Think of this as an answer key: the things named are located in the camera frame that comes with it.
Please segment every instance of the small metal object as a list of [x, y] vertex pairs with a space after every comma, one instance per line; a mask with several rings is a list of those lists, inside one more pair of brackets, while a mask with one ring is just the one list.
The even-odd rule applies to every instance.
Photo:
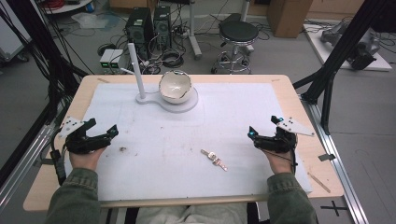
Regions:
[[204, 155], [209, 155], [209, 152], [208, 151], [206, 151], [206, 150], [204, 150], [204, 149], [201, 149], [201, 152], [202, 152], [202, 154], [204, 154]]
[[212, 160], [212, 163], [214, 165], [221, 167], [224, 171], [228, 170], [228, 168], [225, 166], [225, 164], [222, 163], [221, 159], [218, 156], [216, 156], [216, 154], [214, 152], [208, 152], [204, 149], [201, 149], [201, 153], [206, 155], [210, 160]]

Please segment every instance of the wooden board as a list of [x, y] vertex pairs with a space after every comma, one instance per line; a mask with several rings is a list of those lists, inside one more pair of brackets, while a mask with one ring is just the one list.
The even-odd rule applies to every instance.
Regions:
[[[145, 83], [158, 83], [161, 76], [143, 76]], [[191, 75], [194, 83], [269, 83], [276, 94], [276, 99], [282, 108], [283, 114], [293, 116], [303, 125], [312, 127], [311, 121], [296, 94], [288, 77], [283, 75]], [[100, 83], [135, 83], [134, 76], [87, 76], [81, 82], [78, 92], [70, 105], [66, 116], [83, 119], [91, 103], [96, 87]], [[64, 141], [56, 139], [55, 146], [62, 147]], [[309, 182], [313, 191], [309, 198], [339, 197], [344, 190], [332, 165], [329, 161], [320, 161], [318, 156], [325, 153], [318, 137], [300, 136], [297, 150], [304, 162], [304, 168], [309, 173]], [[24, 203], [27, 211], [46, 211], [50, 198], [58, 188], [57, 178], [53, 166], [42, 165], [35, 178]], [[204, 203], [241, 203], [265, 201], [259, 195], [212, 197], [193, 199], [170, 200], [142, 200], [105, 202], [102, 207], [131, 207], [131, 206], [172, 206], [178, 204], [204, 204]]]

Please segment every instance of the black stool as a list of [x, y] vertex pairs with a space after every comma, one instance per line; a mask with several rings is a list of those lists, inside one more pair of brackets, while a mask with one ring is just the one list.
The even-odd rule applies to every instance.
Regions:
[[248, 70], [251, 74], [248, 55], [239, 51], [239, 47], [253, 44], [259, 36], [259, 30], [254, 25], [245, 21], [227, 21], [219, 26], [220, 38], [224, 41], [222, 47], [233, 44], [233, 52], [223, 51], [212, 66], [212, 74], [218, 69], [226, 69], [230, 74]]

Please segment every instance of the sleeve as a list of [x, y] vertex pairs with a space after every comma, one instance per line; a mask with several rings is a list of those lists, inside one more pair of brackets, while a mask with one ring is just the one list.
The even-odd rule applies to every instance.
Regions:
[[96, 172], [74, 169], [53, 194], [45, 223], [99, 223], [97, 183]]
[[271, 224], [318, 223], [315, 209], [294, 174], [272, 175], [267, 183]]

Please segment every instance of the white bowl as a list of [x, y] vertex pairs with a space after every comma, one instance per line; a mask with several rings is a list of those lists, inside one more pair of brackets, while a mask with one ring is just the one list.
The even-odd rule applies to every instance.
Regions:
[[166, 72], [160, 81], [160, 93], [171, 104], [181, 104], [190, 99], [192, 82], [187, 73], [182, 71]]

